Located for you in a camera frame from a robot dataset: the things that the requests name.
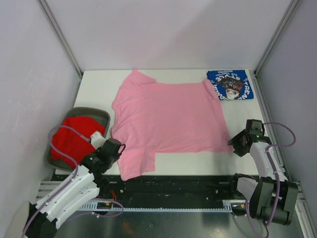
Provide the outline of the pink t shirt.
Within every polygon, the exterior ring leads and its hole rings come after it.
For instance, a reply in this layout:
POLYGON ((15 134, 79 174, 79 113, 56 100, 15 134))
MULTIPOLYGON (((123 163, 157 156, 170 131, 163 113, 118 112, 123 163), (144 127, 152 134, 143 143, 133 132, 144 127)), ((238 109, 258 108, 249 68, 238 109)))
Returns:
POLYGON ((155 170, 157 153, 231 153, 220 100, 208 80, 167 84, 132 71, 112 104, 113 138, 125 144, 118 160, 126 181, 155 170))

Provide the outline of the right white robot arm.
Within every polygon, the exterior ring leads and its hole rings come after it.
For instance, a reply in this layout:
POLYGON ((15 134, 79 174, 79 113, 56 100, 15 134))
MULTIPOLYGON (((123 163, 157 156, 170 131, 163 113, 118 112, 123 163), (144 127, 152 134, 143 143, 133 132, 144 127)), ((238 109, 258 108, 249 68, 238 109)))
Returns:
POLYGON ((265 135, 264 126, 261 120, 249 119, 245 129, 228 141, 237 156, 249 154, 253 158, 259 175, 255 179, 235 174, 228 192, 234 199, 242 196, 247 199, 247 212, 251 218, 261 220, 265 225, 286 226, 292 221, 299 190, 279 167, 273 153, 276 145, 265 135))

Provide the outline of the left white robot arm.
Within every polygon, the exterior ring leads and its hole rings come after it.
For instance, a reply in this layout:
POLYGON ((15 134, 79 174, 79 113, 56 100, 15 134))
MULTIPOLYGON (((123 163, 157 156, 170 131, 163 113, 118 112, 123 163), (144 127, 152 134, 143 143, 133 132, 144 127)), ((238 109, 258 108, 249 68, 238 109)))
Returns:
POLYGON ((53 238, 64 222, 92 199, 109 194, 104 173, 111 168, 126 145, 104 139, 92 153, 86 155, 75 170, 53 191, 29 206, 29 216, 22 230, 23 238, 53 238))

